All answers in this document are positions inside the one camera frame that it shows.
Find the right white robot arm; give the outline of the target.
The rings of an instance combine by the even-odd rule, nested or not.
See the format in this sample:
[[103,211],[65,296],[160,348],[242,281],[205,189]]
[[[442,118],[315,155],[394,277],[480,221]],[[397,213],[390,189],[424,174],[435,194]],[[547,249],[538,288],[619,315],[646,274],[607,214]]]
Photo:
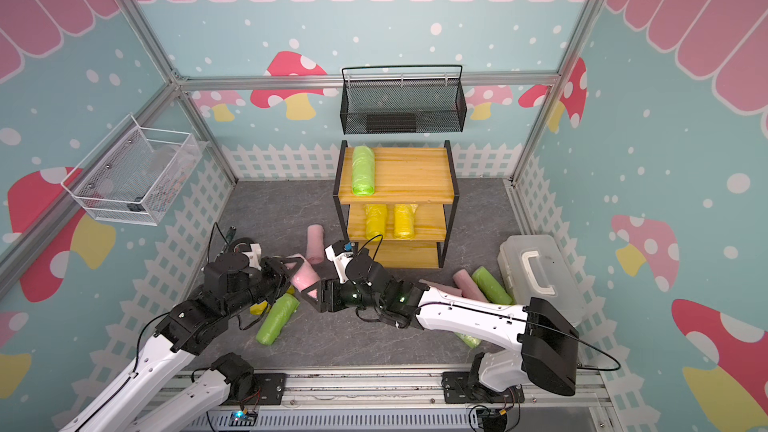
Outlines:
[[397,280],[364,253],[342,252],[334,263],[334,279],[320,278],[301,255],[287,266],[291,284],[317,311],[370,310],[373,323],[472,336],[501,349],[472,367],[472,378],[485,388],[502,392],[528,380],[556,395],[574,395],[578,334],[547,300],[499,305],[451,295]]

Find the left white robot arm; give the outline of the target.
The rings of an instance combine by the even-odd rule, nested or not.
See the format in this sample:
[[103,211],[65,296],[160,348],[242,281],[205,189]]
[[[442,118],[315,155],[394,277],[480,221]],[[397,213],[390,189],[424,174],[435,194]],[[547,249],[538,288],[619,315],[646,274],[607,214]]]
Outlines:
[[196,293],[157,317],[159,324],[128,366],[64,431],[122,431],[177,372],[223,334],[232,318],[288,291],[302,256],[266,257],[259,268],[227,252],[203,269]]

